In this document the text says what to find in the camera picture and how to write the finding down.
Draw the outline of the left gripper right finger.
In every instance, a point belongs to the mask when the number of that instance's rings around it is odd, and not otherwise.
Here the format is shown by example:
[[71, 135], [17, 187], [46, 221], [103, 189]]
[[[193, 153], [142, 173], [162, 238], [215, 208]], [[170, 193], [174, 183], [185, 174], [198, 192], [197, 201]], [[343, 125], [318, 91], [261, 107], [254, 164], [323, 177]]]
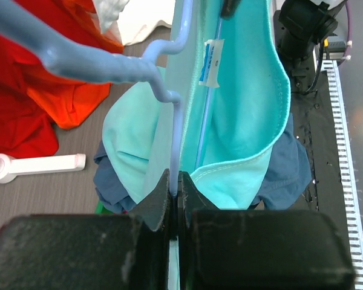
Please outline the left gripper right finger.
[[352, 289], [334, 221], [310, 210], [220, 210], [179, 174], [181, 289]]

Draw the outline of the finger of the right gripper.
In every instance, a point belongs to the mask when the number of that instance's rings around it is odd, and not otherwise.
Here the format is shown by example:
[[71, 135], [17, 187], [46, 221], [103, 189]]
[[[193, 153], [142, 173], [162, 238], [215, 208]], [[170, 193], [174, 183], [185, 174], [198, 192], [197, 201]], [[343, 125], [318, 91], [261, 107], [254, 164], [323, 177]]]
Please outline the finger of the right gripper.
[[221, 17], [233, 17], [239, 4], [240, 0], [224, 0], [221, 8]]

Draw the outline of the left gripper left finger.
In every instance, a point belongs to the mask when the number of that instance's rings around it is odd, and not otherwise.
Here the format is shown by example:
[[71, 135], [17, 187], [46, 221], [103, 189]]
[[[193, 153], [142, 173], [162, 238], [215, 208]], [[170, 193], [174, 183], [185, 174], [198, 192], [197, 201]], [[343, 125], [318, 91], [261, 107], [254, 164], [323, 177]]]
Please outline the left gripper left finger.
[[166, 289], [170, 195], [164, 171], [126, 214], [33, 214], [0, 229], [0, 289]]

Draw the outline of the light teal t shirt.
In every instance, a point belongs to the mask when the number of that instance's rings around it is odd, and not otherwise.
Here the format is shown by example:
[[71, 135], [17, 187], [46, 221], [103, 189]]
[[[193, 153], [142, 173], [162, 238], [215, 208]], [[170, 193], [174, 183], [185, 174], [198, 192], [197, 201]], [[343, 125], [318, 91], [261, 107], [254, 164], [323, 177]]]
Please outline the light teal t shirt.
[[[270, 2], [242, 1], [219, 24], [220, 1], [194, 3], [184, 50], [162, 69], [182, 96], [180, 169], [222, 210], [245, 210], [286, 126], [290, 86], [271, 36]], [[173, 106], [136, 83], [105, 117], [106, 158], [94, 177], [109, 211], [130, 211], [154, 189], [171, 157]]]

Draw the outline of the dark blue t shirt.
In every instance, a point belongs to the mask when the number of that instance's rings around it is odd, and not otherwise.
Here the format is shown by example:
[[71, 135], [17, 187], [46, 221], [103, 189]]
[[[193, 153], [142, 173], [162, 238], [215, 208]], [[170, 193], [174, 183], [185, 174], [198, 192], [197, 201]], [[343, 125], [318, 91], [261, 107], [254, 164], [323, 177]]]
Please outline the dark blue t shirt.
[[[268, 210], [288, 209], [310, 184], [312, 175], [307, 152], [293, 130], [293, 115], [290, 114], [283, 134], [273, 146], [268, 170], [250, 209], [260, 203]], [[115, 173], [103, 143], [99, 144], [94, 162], [98, 168], [93, 182], [103, 207], [117, 214], [132, 210], [136, 203]]]

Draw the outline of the blue wire hanger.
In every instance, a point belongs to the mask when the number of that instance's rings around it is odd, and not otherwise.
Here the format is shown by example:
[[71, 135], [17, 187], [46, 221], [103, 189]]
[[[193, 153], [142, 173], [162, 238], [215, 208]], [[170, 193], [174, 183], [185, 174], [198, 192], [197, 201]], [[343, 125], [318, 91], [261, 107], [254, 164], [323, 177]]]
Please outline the blue wire hanger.
[[128, 57], [76, 43], [14, 1], [0, 1], [0, 35], [28, 49], [56, 76], [87, 83], [131, 83], [106, 116], [102, 141], [113, 169], [135, 202], [170, 168], [170, 192], [179, 168], [193, 169], [186, 149], [204, 123], [204, 95], [198, 84], [203, 38], [212, 35], [221, 1], [178, 1], [180, 25], [172, 40], [155, 40], [142, 57]]

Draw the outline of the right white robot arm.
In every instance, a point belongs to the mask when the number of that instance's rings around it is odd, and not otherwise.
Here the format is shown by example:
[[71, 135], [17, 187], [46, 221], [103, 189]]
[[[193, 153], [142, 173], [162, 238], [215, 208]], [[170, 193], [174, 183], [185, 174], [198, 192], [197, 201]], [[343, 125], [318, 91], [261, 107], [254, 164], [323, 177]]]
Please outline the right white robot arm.
[[346, 1], [284, 1], [270, 12], [270, 1], [219, 1], [224, 40], [219, 100], [262, 100], [287, 106], [292, 94], [314, 97], [321, 67], [312, 53], [338, 26], [336, 15]]

